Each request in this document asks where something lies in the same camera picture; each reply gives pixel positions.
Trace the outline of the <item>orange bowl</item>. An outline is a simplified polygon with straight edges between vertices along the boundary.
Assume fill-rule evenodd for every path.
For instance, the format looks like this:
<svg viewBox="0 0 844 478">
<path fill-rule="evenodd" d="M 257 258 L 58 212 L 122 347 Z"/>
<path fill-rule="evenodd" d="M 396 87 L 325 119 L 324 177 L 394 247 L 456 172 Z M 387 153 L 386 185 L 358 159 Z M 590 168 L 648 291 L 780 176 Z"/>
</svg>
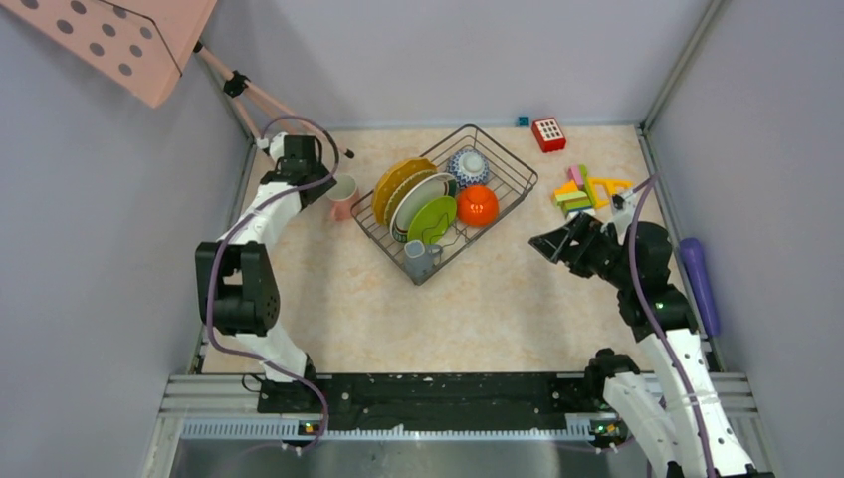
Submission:
<svg viewBox="0 0 844 478">
<path fill-rule="evenodd" d="M 457 218 L 468 226 L 486 227 L 494 223 L 499 214 L 499 200 L 486 185 L 471 185 L 457 196 Z"/>
</svg>

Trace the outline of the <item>yellow polka dot plate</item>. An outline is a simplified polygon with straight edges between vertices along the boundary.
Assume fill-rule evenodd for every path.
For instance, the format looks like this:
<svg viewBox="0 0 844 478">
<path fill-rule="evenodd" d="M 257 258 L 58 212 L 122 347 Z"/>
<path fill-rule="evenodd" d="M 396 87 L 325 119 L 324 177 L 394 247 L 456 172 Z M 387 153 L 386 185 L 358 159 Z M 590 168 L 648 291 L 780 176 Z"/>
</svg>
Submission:
<svg viewBox="0 0 844 478">
<path fill-rule="evenodd" d="M 375 221 L 383 224 L 386 204 L 396 188 L 411 174 L 426 170 L 435 169 L 436 166 L 427 158 L 408 158 L 391 166 L 378 180 L 372 196 L 372 209 Z"/>
</svg>

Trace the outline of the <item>blue red patterned bowl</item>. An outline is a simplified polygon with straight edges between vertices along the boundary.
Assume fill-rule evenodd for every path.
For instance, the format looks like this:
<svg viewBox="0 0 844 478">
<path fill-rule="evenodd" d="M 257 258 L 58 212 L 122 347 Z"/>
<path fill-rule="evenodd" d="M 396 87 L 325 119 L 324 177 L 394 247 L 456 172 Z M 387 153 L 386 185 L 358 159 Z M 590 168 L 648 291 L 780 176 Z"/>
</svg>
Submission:
<svg viewBox="0 0 844 478">
<path fill-rule="evenodd" d="M 491 172 L 489 160 L 478 150 L 468 147 L 449 158 L 446 171 L 456 178 L 461 190 L 474 185 L 486 185 Z"/>
</svg>

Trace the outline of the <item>white plate green rim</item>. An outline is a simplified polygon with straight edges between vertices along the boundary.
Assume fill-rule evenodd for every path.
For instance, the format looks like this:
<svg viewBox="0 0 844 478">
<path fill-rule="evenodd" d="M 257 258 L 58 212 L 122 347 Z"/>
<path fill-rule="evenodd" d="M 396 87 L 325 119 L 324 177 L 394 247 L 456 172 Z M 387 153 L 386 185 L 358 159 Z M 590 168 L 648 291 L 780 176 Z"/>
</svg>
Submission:
<svg viewBox="0 0 844 478">
<path fill-rule="evenodd" d="M 407 234 L 413 217 L 430 201 L 442 196 L 456 199 L 458 185 L 456 178 L 447 172 L 439 172 L 422 180 L 413 187 L 398 205 L 390 224 L 392 238 L 400 243 L 408 242 Z"/>
</svg>

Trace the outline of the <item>black wire dish rack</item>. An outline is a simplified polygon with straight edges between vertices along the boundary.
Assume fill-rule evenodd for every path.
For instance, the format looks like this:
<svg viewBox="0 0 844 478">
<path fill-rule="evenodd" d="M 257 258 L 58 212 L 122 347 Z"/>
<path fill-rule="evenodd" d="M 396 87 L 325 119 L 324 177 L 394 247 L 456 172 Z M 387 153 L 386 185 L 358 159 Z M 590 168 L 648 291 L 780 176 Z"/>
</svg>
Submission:
<svg viewBox="0 0 844 478">
<path fill-rule="evenodd" d="M 537 181 L 537 172 L 499 141 L 464 124 L 390 166 L 353 205 L 353 219 L 422 285 L 518 207 Z"/>
</svg>

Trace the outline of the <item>grey mug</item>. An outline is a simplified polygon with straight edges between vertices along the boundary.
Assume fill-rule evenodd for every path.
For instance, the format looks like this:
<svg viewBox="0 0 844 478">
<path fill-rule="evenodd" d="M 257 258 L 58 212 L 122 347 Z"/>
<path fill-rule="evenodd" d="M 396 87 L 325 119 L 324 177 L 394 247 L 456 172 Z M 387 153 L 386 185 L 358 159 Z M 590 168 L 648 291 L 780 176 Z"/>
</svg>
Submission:
<svg viewBox="0 0 844 478">
<path fill-rule="evenodd" d="M 411 240 L 404 245 L 403 268 L 411 279 L 421 280 L 435 268 L 435 262 L 441 257 L 443 247 L 439 244 L 426 244 L 421 240 Z"/>
</svg>

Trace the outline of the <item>round bamboo tray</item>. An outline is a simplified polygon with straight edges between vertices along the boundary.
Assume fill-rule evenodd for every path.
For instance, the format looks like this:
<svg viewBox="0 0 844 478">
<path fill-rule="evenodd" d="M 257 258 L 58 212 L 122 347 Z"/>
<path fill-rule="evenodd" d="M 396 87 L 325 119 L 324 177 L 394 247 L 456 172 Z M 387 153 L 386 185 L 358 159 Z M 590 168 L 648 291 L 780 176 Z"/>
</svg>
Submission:
<svg viewBox="0 0 844 478">
<path fill-rule="evenodd" d="M 384 212 L 383 224 L 385 226 L 389 226 L 391 224 L 392 218 L 398 208 L 398 205 L 413 187 L 415 187 L 422 180 L 433 176 L 436 173 L 437 170 L 435 169 L 426 169 L 415 172 L 411 174 L 408 178 L 406 178 L 389 197 Z"/>
</svg>

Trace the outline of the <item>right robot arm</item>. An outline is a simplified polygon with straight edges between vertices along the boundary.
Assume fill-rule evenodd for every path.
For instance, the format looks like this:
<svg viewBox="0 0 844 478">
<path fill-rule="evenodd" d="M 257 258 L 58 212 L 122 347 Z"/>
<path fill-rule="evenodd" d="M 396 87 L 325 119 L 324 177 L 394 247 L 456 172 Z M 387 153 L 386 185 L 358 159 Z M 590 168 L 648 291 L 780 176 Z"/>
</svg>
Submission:
<svg viewBox="0 0 844 478">
<path fill-rule="evenodd" d="M 653 397 L 630 356 L 602 349 L 584 371 L 584 398 L 619 416 L 658 477 L 762 477 L 724 411 L 690 303 L 669 281 L 668 231 L 631 210 L 625 231 L 579 213 L 528 241 L 548 262 L 616 289 L 619 314 L 662 390 Z"/>
</svg>

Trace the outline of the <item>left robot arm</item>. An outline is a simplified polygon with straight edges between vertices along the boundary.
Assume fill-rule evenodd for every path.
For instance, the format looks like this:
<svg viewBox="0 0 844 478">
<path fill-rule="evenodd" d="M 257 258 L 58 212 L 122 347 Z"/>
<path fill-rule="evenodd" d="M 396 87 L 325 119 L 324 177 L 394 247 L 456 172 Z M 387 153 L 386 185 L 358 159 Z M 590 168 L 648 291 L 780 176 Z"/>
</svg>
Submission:
<svg viewBox="0 0 844 478">
<path fill-rule="evenodd" d="M 311 135 L 279 133 L 259 142 L 275 166 L 260 179 L 252 202 L 217 241 L 195 252 L 201 320 L 214 347 L 256 360 L 266 380 L 282 383 L 281 397 L 295 411 L 315 406 L 319 386 L 307 377 L 307 353 L 280 322 L 282 301 L 271 250 L 288 225 L 336 182 L 322 162 L 322 144 Z M 237 352 L 220 337 L 237 340 Z"/>
</svg>

